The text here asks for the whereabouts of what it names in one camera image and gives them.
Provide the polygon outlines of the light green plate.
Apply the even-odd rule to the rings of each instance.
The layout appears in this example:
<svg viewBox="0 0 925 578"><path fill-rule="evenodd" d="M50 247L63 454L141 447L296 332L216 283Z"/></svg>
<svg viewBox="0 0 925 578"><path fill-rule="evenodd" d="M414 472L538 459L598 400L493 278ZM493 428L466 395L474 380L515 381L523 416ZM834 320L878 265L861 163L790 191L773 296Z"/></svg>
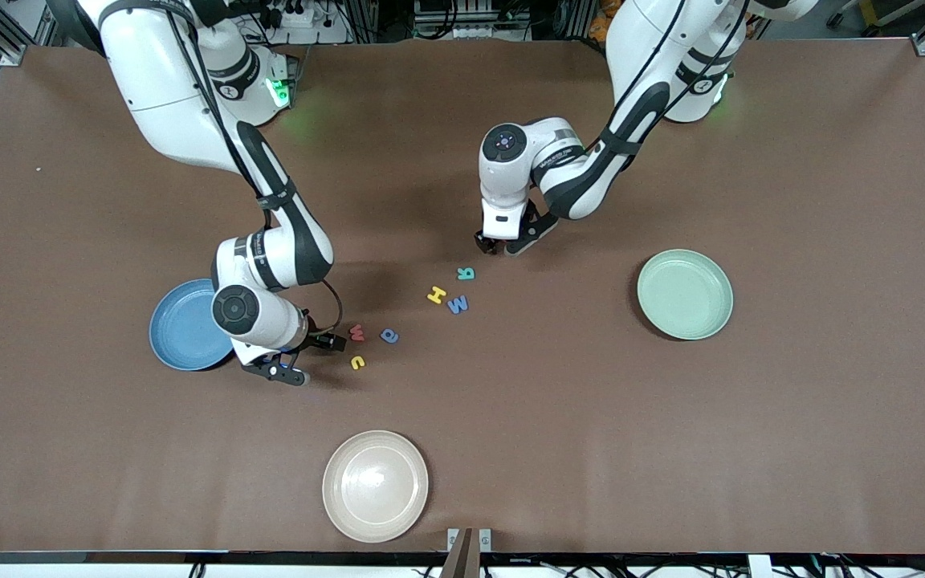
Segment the light green plate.
<svg viewBox="0 0 925 578"><path fill-rule="evenodd" d="M650 257L636 283L647 321L676 340L721 332L734 311L733 285L722 267L696 251L671 249Z"/></svg>

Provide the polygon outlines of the orange snack bags pile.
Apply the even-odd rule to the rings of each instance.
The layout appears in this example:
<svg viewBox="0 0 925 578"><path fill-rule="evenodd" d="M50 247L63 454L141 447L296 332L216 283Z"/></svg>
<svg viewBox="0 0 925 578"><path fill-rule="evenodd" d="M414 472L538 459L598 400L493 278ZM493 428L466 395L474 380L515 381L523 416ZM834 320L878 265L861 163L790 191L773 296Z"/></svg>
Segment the orange snack bags pile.
<svg viewBox="0 0 925 578"><path fill-rule="evenodd" d="M616 13L619 11L621 4L625 0L597 0L597 8L594 18L589 26L588 37L595 43L605 44L607 31Z"/></svg>

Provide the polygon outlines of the grey equipment rack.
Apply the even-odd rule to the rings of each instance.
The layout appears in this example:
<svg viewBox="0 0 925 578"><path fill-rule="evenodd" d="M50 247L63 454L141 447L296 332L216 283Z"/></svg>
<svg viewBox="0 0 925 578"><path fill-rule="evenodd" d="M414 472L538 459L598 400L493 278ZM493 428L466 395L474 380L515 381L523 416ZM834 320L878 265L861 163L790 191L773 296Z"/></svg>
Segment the grey equipment rack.
<svg viewBox="0 0 925 578"><path fill-rule="evenodd" d="M532 40L529 0L412 0L415 37L433 40Z"/></svg>

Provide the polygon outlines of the white power strip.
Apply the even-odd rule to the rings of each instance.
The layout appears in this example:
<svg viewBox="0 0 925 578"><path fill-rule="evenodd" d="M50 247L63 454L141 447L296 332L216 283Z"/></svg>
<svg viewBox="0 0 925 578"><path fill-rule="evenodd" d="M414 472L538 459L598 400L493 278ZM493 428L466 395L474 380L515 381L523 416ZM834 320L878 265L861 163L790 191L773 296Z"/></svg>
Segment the white power strip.
<svg viewBox="0 0 925 578"><path fill-rule="evenodd" d="M348 11L337 0L254 0L267 40L274 44L344 44L355 40Z"/></svg>

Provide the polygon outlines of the blue plate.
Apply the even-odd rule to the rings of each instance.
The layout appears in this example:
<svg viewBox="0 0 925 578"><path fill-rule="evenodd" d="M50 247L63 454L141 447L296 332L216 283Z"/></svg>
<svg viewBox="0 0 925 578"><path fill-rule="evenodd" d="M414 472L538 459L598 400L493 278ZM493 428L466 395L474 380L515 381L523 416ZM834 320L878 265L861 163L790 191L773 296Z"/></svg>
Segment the blue plate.
<svg viewBox="0 0 925 578"><path fill-rule="evenodd" d="M210 279L191 279L159 300L149 323L149 344L161 363L202 371L232 355L234 345L212 315L214 294Z"/></svg>

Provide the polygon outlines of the beige plate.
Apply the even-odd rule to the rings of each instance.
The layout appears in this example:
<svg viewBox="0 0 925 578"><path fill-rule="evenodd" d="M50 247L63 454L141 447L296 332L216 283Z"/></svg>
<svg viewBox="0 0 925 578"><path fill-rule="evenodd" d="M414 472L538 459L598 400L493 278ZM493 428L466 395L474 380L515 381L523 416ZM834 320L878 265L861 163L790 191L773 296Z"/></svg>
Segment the beige plate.
<svg viewBox="0 0 925 578"><path fill-rule="evenodd" d="M361 543L384 543L406 534L421 518L429 493L421 451L407 437L388 430L346 439L324 468L324 511L341 534Z"/></svg>

